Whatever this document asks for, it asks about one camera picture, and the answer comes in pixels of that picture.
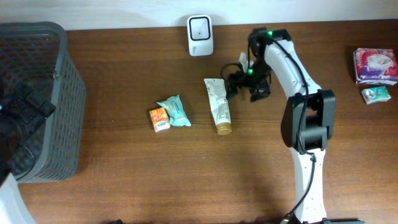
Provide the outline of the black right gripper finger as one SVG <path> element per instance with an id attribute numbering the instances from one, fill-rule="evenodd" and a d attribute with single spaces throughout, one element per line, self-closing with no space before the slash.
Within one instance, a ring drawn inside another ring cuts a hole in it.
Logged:
<path id="1" fill-rule="evenodd" d="M 238 94 L 238 86 L 235 83 L 226 84 L 226 99 L 230 100 Z"/>
<path id="2" fill-rule="evenodd" d="M 262 100 L 264 98 L 269 97 L 269 95 L 270 95 L 270 90 L 252 89 L 249 92 L 251 94 L 250 102 Z"/>

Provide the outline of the white tube gold cap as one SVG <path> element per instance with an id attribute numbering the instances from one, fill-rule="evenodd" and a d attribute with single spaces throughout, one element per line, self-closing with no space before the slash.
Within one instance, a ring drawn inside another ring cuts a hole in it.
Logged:
<path id="1" fill-rule="evenodd" d="M 226 99 L 226 88 L 223 79 L 205 78 L 204 83 L 210 102 L 210 110 L 215 122 L 218 135 L 227 135 L 232 132 L 231 115 Z"/>

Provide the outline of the teal soap pouch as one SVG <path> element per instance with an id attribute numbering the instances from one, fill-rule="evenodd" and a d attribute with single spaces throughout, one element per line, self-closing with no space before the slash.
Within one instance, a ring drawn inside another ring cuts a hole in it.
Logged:
<path id="1" fill-rule="evenodd" d="M 185 113 L 180 95 L 171 96 L 165 101 L 157 102 L 157 104 L 166 110 L 172 126 L 190 127 L 192 125 Z"/>

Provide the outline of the orange tissue packet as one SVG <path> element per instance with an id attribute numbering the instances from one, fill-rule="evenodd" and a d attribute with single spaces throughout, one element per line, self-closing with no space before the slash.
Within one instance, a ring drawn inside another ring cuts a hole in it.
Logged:
<path id="1" fill-rule="evenodd" d="M 163 107 L 150 110 L 149 114 L 156 133 L 170 129 L 169 116 Z"/>

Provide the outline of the small green tissue packet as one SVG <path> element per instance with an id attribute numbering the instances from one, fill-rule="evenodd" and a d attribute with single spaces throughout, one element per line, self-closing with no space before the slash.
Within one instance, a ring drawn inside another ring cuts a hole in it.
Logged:
<path id="1" fill-rule="evenodd" d="M 367 105 L 378 102 L 387 102 L 391 99 L 391 96 L 388 93 L 387 88 L 384 86 L 364 89 L 361 91 L 361 94 Z"/>

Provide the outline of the red purple tissue pack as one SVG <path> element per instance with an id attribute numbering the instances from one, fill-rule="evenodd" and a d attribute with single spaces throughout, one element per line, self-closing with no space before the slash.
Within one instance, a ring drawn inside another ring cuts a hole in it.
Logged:
<path id="1" fill-rule="evenodd" d="M 356 84 L 397 84 L 397 59 L 392 49 L 358 48 L 353 62 Z"/>

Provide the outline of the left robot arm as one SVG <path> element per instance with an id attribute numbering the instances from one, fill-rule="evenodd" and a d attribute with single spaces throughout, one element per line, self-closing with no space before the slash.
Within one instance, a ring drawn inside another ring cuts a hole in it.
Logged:
<path id="1" fill-rule="evenodd" d="M 51 101 L 24 82 L 1 100 L 1 223 L 35 223 L 7 163 L 55 110 Z"/>

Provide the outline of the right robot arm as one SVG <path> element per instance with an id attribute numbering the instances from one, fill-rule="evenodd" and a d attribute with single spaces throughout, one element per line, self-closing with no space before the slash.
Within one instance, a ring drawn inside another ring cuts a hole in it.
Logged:
<path id="1" fill-rule="evenodd" d="M 225 78 L 226 97 L 246 88 L 255 102 L 271 94 L 275 74 L 287 98 L 280 124 L 295 171 L 295 205 L 282 223 L 328 223 L 323 202 L 323 161 L 333 135 L 336 98 L 308 74 L 286 29 L 254 29 L 248 52 Z"/>

